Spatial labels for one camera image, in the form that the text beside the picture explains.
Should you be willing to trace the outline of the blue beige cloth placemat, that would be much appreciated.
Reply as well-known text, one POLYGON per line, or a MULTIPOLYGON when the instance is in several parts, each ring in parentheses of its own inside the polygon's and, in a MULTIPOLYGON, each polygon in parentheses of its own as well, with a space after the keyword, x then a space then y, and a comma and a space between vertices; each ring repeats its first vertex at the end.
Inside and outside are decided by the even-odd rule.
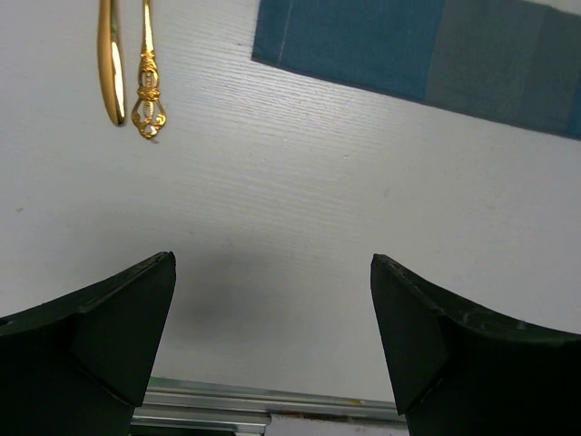
POLYGON ((252 59, 578 139, 580 18, 529 1, 263 1, 252 59))

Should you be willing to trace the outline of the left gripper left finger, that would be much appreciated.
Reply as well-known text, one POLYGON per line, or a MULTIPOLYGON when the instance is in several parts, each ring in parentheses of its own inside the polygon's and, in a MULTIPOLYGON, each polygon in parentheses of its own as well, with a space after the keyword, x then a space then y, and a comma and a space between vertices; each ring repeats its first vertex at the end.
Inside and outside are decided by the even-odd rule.
POLYGON ((126 435, 142 406, 176 283, 161 252, 1 320, 4 435, 126 435))

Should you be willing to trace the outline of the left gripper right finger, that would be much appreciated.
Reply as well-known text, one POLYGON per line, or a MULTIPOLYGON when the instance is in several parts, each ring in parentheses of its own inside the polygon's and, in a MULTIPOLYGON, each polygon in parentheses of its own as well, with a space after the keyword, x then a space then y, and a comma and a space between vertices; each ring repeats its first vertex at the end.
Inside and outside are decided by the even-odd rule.
POLYGON ((577 435, 580 338, 494 312, 383 254, 370 289, 412 435, 577 435))

